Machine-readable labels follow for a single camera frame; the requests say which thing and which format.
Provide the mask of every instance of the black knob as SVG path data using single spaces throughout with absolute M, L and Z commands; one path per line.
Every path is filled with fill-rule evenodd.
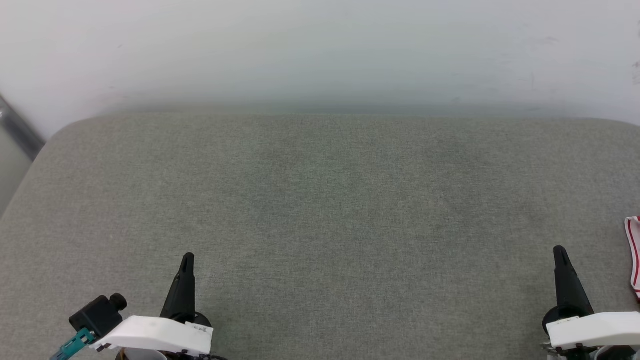
M 109 298 L 109 303 L 113 305 L 113 307 L 115 307 L 118 311 L 122 311 L 127 307 L 127 299 L 125 299 L 124 296 L 120 295 L 119 293 L 113 294 Z

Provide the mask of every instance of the gray fabric surface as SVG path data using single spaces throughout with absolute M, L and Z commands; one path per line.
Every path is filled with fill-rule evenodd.
M 191 251 L 231 360 L 545 358 L 554 245 L 597 311 L 638 310 L 623 219 L 640 213 L 639 139 L 605 120 L 74 124 L 0 220 L 0 353 L 48 358 L 100 294 L 157 316 Z

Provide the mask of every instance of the white wall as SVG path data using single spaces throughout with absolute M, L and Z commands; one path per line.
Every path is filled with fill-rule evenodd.
M 0 14 L 0 94 L 44 138 L 124 110 L 640 124 L 638 0 L 3 0 Z

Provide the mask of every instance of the red and white cloth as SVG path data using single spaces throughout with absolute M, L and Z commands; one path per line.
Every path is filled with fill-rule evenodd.
M 633 267 L 631 269 L 631 287 L 636 292 L 636 297 L 640 302 L 640 277 L 638 273 L 640 268 L 640 217 L 632 217 L 625 219 L 625 229 L 627 230 L 627 238 L 631 247 L 631 259 Z

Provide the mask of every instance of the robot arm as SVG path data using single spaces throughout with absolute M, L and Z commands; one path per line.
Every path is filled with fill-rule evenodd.
M 556 301 L 543 319 L 551 355 L 571 359 L 629 359 L 640 345 L 640 313 L 595 313 L 569 255 L 554 247 Z
M 123 321 L 119 311 L 127 307 L 124 297 L 100 296 L 69 318 L 78 333 L 51 360 L 67 360 L 86 346 L 98 352 L 122 348 L 129 360 L 224 360 L 210 354 L 213 328 L 206 316 L 195 311 L 193 260 L 190 252 L 182 258 L 160 317 L 131 316 Z

